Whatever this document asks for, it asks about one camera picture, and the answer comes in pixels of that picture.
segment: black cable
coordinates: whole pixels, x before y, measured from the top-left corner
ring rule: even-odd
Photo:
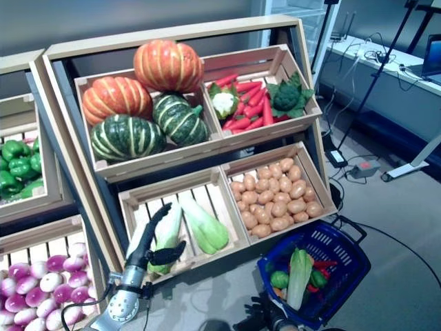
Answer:
[[[67,325],[65,319],[64,319],[64,314],[66,313],[66,310],[68,308],[71,307],[85,307],[88,305],[97,305],[98,303],[102,302],[105,300],[106,296],[110,293],[110,290],[113,288],[112,286],[113,284],[108,283],[107,287],[105,288],[105,291],[103,293],[103,295],[101,296],[101,298],[97,301],[93,301],[93,302],[87,302],[87,303],[71,303],[70,305],[67,305],[63,308],[63,310],[61,311],[61,323],[63,324],[63,328],[65,331],[70,331],[69,326]]]
[[[437,274],[435,273],[435,270],[433,270],[433,268],[430,266],[430,264],[428,264],[427,261],[424,260],[424,258],[423,258],[421,255],[419,255],[415,250],[413,250],[412,248],[410,248],[408,245],[406,245],[406,244],[403,243],[402,241],[396,239],[394,236],[390,235],[389,233],[387,233],[387,232],[385,232],[385,231],[383,231],[383,230],[380,230],[380,229],[378,229],[378,228],[376,228],[376,227],[374,227],[374,226],[372,226],[372,225],[367,225],[367,224],[358,223],[358,222],[354,222],[354,223],[355,223],[355,224],[358,224],[358,225],[360,225],[360,226],[364,226],[365,228],[368,228],[368,229],[371,229],[371,230],[375,230],[375,231],[377,231],[377,232],[379,232],[379,233],[385,235],[386,237],[389,237],[390,239],[396,241],[396,242],[399,243],[400,245],[403,245],[405,248],[407,248],[407,249],[410,250],[412,253],[414,253],[414,254],[417,256],[417,258],[419,258],[419,259],[421,260],[421,262],[423,262],[423,263],[426,265],[426,267],[428,267],[428,269],[430,270],[430,272],[432,273],[432,275],[435,277],[436,282],[438,283],[438,286],[439,286],[440,289],[441,289],[441,281],[440,281],[440,278],[439,278],[439,277],[437,276]]]

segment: gray floor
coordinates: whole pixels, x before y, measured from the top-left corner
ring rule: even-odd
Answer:
[[[348,117],[341,116],[337,126],[345,127]],[[341,136],[341,131],[334,129],[334,143]],[[387,159],[389,154],[380,144],[354,133],[342,151],[347,159],[371,153]],[[381,172],[369,178],[367,185],[340,179],[345,188],[341,213],[404,241],[441,277],[441,184],[423,172],[384,183],[380,173],[392,166],[384,159],[380,163]],[[330,163],[327,167],[329,176],[336,172]],[[441,330],[441,291],[424,264],[391,239],[367,232],[361,247],[372,269],[327,327],[346,331]],[[147,329],[230,330],[228,326],[246,317],[243,305],[260,290],[258,255],[275,242],[262,243],[164,284],[152,301]],[[145,313],[141,312],[124,330],[142,330],[144,322]]]

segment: orange pumpkin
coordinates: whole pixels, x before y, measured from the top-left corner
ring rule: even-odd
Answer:
[[[171,40],[156,39],[140,46],[133,62],[136,78],[158,91],[194,92],[204,74],[193,48]]]
[[[84,116],[93,126],[115,114],[151,119],[152,108],[147,90],[137,80],[127,77],[99,78],[83,94]]]

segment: potato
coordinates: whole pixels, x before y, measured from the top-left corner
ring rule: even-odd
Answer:
[[[242,200],[242,194],[239,191],[233,190],[234,200],[240,201]]]
[[[290,167],[288,172],[288,178],[291,179],[292,182],[298,181],[302,176],[302,172],[300,171],[300,168],[298,165],[293,165]]]
[[[271,234],[271,228],[267,224],[258,224],[253,228],[251,234],[259,238],[265,238]]]
[[[256,187],[256,180],[252,175],[246,174],[243,177],[243,185],[247,191],[254,191],[254,188]]]
[[[267,167],[257,169],[257,178],[258,179],[270,179],[271,171]]]
[[[265,205],[266,203],[270,202],[274,198],[274,193],[270,190],[266,190],[259,194],[258,202],[261,205]]]
[[[271,171],[271,175],[275,179],[280,179],[282,177],[282,168],[277,163],[270,164],[269,171]]]
[[[293,216],[295,223],[302,223],[309,219],[309,215],[306,212],[299,212]]]
[[[280,186],[280,191],[282,192],[289,193],[292,189],[292,181],[286,176],[281,177],[278,180],[278,184]]]
[[[316,199],[316,193],[314,192],[314,189],[311,186],[307,186],[305,188],[305,193],[303,193],[303,199],[305,202],[311,202]]]
[[[268,179],[259,179],[256,183],[255,191],[257,193],[262,193],[263,191],[268,190],[269,188],[269,182]]]
[[[233,181],[230,185],[229,185],[233,191],[238,191],[240,193],[245,191],[245,185],[243,185],[243,183],[241,183],[240,181]]]
[[[270,220],[269,215],[262,207],[256,208],[256,210],[254,211],[254,216],[256,217],[257,222],[259,222],[259,224],[269,224],[269,220]]]
[[[273,231],[282,231],[289,226],[289,222],[284,217],[276,217],[271,220],[269,226],[271,226],[271,230]]]
[[[323,213],[323,208],[317,201],[311,201],[307,204],[306,213],[309,217],[318,217]]]
[[[268,187],[269,190],[272,191],[274,194],[280,192],[280,184],[277,179],[270,178],[268,181],[268,184],[269,184],[269,187]]]
[[[283,172],[289,172],[289,169],[293,166],[294,160],[287,157],[286,159],[283,159],[280,161],[280,168]]]
[[[285,205],[291,201],[289,194],[284,192],[279,192],[274,195],[273,202],[283,202]]]
[[[249,205],[256,203],[258,194],[254,191],[245,191],[242,193],[242,201],[248,203]]]
[[[287,204],[283,202],[275,202],[271,208],[274,217],[282,217],[287,212]]]
[[[273,208],[274,202],[270,201],[269,203],[267,203],[264,207],[265,212],[267,212],[267,214],[269,215],[269,218],[272,219],[273,215],[271,213],[271,209]]]
[[[244,212],[244,211],[246,211],[246,210],[249,209],[248,204],[245,203],[245,202],[243,202],[243,201],[237,201],[237,206],[239,207],[239,210],[240,210],[241,212]]]
[[[298,214],[299,212],[305,211],[306,203],[299,200],[293,200],[288,203],[287,208],[290,213]]]
[[[292,199],[298,199],[300,198],[306,190],[306,181],[303,179],[299,179],[298,181],[295,181],[292,183],[292,189],[289,192],[289,195]]]
[[[242,216],[243,223],[248,230],[251,230],[257,225],[257,219],[252,213],[245,211],[240,215]]]

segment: robotic hand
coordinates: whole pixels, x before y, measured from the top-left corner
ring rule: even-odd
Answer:
[[[82,331],[117,331],[127,322],[131,321],[139,309],[139,299],[149,299],[152,295],[152,284],[143,286],[143,279],[147,272],[147,264],[163,265],[175,262],[185,249],[185,241],[181,241],[175,248],[165,248],[152,252],[150,244],[154,236],[154,230],[158,222],[167,215],[171,203],[164,205],[153,217],[143,230],[140,236],[137,228],[132,242],[127,249],[127,261],[125,262],[123,274],[117,274],[121,279],[120,285],[116,287],[116,293],[110,299],[105,312],[97,316]]]

